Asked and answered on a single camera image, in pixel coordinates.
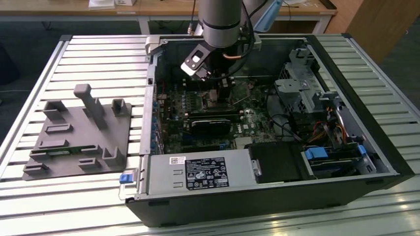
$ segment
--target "gray plastic holder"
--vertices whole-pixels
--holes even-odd
[[[76,85],[74,96],[84,107],[48,101],[46,116],[24,180],[121,172],[126,165],[130,104],[113,99],[101,105],[89,84]]]

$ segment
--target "wooden desk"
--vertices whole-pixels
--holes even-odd
[[[149,21],[190,19],[192,0],[137,0],[134,6],[88,10],[88,0],[0,0],[0,21],[137,21],[141,34],[150,34]],[[313,33],[322,33],[336,10],[328,10],[318,0],[282,7],[276,21],[316,21]]]
[[[149,21],[189,20],[192,6],[193,0],[141,0],[138,17],[141,32],[149,34]],[[313,33],[324,33],[330,17],[336,15],[336,10],[326,9],[318,0],[309,0],[306,3],[292,6],[298,6],[298,8],[292,7],[289,11],[288,7],[281,7],[276,21],[316,21]]]
[[[0,0],[0,16],[117,16],[124,12],[138,15],[140,2],[137,0],[133,6],[89,11],[88,0]]]

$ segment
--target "circuit board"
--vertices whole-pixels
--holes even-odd
[[[161,96],[161,124],[164,150],[166,154],[210,150],[229,150],[244,148],[234,140],[262,143],[276,140],[273,124],[266,116],[264,106],[265,86],[253,86],[246,79],[236,80],[236,86],[224,103],[217,102],[213,107],[213,91],[172,90]],[[221,109],[238,111],[238,119],[229,124],[229,132],[213,137],[197,137],[188,132],[189,117],[186,114],[205,114]]]

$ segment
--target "green circuit board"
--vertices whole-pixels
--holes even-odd
[[[241,118],[230,123],[230,131],[222,137],[196,138],[188,131],[185,113],[205,113],[209,92],[169,91],[162,104],[162,131],[165,153],[237,149],[236,138],[250,137],[253,143],[276,140],[264,105],[266,86],[254,87],[246,79],[236,80],[224,109],[240,110]]]

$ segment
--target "blue tab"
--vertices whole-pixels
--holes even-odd
[[[220,144],[218,149],[224,150],[226,146],[228,146],[228,144]]]
[[[304,151],[304,155],[306,156],[306,159],[310,160],[313,158],[312,153],[309,150]]]
[[[357,149],[358,149],[360,154],[361,154],[362,156],[368,153],[366,150],[365,150],[365,147],[364,147],[362,145],[358,145],[358,146],[357,146]]]
[[[306,159],[310,160],[312,158],[328,158],[328,154],[325,151],[325,148],[322,147],[310,147],[308,150],[304,152]]]
[[[132,174],[120,175],[120,184],[132,183]]]
[[[276,17],[278,15],[281,3],[282,3],[282,0],[274,0],[270,3],[257,23],[253,26],[254,31],[266,32],[269,30],[272,24],[274,23]]]

